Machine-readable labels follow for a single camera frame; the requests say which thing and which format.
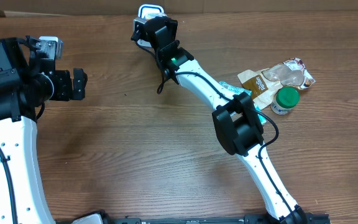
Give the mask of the teal wet wipes pack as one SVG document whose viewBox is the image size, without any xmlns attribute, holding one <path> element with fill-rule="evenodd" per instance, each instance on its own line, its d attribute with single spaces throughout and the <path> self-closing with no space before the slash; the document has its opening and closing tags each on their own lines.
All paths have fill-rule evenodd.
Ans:
<svg viewBox="0 0 358 224">
<path fill-rule="evenodd" d="M 250 90 L 246 90 L 244 88 L 232 86 L 232 85 L 230 85 L 230 84 L 228 84 L 228 83 L 226 83 L 224 81 L 220 81 L 219 84 L 221 86 L 223 86 L 224 88 L 226 88 L 227 90 L 232 91 L 236 95 L 240 95 L 241 93 L 247 93 L 249 96 L 252 95 L 252 92 Z M 262 125 L 264 125 L 267 122 L 267 120 L 261 115 L 259 115 L 259 119 L 260 119 L 260 122 L 261 122 Z"/>
</svg>

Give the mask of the beige Pantree bread bag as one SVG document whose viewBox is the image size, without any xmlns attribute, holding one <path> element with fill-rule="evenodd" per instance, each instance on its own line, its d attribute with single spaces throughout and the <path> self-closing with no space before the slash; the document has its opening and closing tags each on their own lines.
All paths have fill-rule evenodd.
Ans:
<svg viewBox="0 0 358 224">
<path fill-rule="evenodd" d="M 297 57 L 256 72 L 246 70 L 237 77 L 242 87 L 252 92 L 251 98 L 260 109 L 270 106 L 283 87 L 305 90 L 316 82 L 303 61 Z"/>
</svg>

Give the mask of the green lid jar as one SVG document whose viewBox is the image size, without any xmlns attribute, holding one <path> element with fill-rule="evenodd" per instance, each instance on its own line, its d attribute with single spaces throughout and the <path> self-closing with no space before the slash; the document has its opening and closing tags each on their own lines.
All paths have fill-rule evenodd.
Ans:
<svg viewBox="0 0 358 224">
<path fill-rule="evenodd" d="M 270 105 L 272 111 L 279 115 L 288 114 L 300 101 L 300 94 L 296 88 L 285 86 L 273 98 Z"/>
</svg>

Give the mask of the orange Kleenex tissue pack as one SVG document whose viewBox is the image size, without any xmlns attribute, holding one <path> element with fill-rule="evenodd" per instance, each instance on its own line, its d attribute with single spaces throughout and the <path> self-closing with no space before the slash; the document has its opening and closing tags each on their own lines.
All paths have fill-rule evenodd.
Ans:
<svg viewBox="0 0 358 224">
<path fill-rule="evenodd" d="M 154 19 L 156 17 L 167 17 L 167 15 L 162 12 L 153 12 L 153 13 L 146 14 L 144 16 L 144 19 L 148 21 L 148 20 Z"/>
</svg>

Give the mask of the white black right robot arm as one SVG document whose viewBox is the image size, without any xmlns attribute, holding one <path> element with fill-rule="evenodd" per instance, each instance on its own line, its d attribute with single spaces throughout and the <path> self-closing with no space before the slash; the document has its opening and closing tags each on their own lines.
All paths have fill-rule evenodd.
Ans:
<svg viewBox="0 0 358 224">
<path fill-rule="evenodd" d="M 269 155 L 271 144 L 263 138 L 260 117 L 247 93 L 236 94 L 209 76 L 198 61 L 180 47 L 176 38 L 178 22 L 156 14 L 151 19 L 138 17 L 133 22 L 134 42 L 150 44 L 148 53 L 154 57 L 162 76 L 157 91 L 173 80 L 190 90 L 212 109 L 216 137 L 223 149 L 236 155 L 256 184 L 268 213 L 270 223 L 307 223 L 308 218 L 279 178 Z"/>
</svg>

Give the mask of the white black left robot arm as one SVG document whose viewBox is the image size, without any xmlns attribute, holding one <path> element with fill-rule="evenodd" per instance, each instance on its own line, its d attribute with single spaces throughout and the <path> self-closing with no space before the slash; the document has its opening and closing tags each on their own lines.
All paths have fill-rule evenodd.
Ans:
<svg viewBox="0 0 358 224">
<path fill-rule="evenodd" d="M 57 70 L 57 37 L 0 39 L 0 223 L 53 223 L 37 159 L 37 121 L 50 100 L 82 100 L 86 73 Z"/>
</svg>

